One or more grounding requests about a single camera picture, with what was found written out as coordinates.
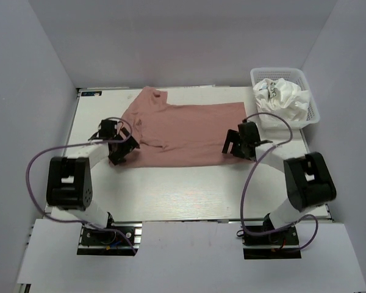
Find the pink t shirt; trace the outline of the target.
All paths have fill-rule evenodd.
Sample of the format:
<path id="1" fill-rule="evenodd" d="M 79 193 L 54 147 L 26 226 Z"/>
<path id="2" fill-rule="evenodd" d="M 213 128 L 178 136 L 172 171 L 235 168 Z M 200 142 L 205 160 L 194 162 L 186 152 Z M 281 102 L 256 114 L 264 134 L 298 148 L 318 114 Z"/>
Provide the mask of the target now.
<path id="1" fill-rule="evenodd" d="M 242 162 L 221 151 L 228 130 L 236 130 L 246 117 L 243 102 L 175 105 L 167 98 L 167 92 L 145 87 L 122 115 L 140 145 L 126 156 L 123 167 L 203 167 Z"/>

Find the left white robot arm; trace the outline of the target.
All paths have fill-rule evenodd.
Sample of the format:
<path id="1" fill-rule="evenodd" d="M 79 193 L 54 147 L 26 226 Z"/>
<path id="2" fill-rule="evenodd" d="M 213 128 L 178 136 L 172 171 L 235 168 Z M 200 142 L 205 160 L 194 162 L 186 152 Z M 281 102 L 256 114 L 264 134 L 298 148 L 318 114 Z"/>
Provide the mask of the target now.
<path id="1" fill-rule="evenodd" d="M 117 229 L 110 224 L 110 213 L 93 199 L 91 170 L 105 159 L 114 166 L 123 164 L 126 156 L 139 147 L 128 121 L 118 117 L 101 120 L 97 132 L 86 143 L 69 145 L 74 152 L 50 160 L 47 204 L 96 229 L 96 237 L 102 243 L 113 242 Z"/>

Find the white printed t shirt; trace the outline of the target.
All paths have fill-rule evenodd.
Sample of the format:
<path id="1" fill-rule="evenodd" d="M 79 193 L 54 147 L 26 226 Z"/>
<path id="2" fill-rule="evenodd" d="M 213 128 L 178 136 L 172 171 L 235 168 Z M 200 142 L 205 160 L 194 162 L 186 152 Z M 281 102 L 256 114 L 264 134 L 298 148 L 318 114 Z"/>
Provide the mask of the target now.
<path id="1" fill-rule="evenodd" d="M 265 78 L 253 87 L 257 110 L 275 114 L 286 121 L 305 121 L 311 94 L 283 78 Z"/>

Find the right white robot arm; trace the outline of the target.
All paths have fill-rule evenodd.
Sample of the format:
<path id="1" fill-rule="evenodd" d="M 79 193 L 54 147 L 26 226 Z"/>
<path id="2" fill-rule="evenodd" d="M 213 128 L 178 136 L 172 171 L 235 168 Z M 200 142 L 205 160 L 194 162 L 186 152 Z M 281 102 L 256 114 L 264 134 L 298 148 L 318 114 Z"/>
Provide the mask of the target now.
<path id="1" fill-rule="evenodd" d="M 336 187 L 321 153 L 292 153 L 284 149 L 288 140 L 274 143 L 260 138 L 257 125 L 253 121 L 243 120 L 238 130 L 228 130 L 222 153 L 231 153 L 234 157 L 254 162 L 244 183 L 240 199 L 240 221 L 245 223 L 244 202 L 248 185 L 260 164 L 265 164 L 283 172 L 287 199 L 274 211 L 265 216 L 261 232 L 250 231 L 243 227 L 246 235 L 264 237 L 268 242 L 278 243 L 285 231 L 308 217 L 309 212 L 319 206 L 335 200 Z"/>

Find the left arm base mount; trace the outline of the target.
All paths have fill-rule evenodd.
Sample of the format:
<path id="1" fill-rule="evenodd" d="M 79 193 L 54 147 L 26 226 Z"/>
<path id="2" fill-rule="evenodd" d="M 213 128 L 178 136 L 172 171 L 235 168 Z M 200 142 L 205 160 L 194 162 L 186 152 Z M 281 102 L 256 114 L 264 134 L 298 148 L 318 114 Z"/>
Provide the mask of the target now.
<path id="1" fill-rule="evenodd" d="M 118 232 L 121 231 L 130 241 L 134 250 L 140 246 L 142 223 L 112 223 L 111 229 L 116 232 L 103 232 L 83 226 L 81 229 L 77 255 L 80 256 L 134 256 L 126 239 Z"/>

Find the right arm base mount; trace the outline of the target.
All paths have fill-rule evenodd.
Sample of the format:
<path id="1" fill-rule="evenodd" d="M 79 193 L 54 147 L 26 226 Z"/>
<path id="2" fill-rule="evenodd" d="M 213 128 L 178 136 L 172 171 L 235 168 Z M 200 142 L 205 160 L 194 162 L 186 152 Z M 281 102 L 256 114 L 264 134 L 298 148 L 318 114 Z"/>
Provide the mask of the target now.
<path id="1" fill-rule="evenodd" d="M 236 236 L 242 240 L 245 260 L 301 259 L 295 227 L 260 237 L 250 236 L 240 229 Z"/>

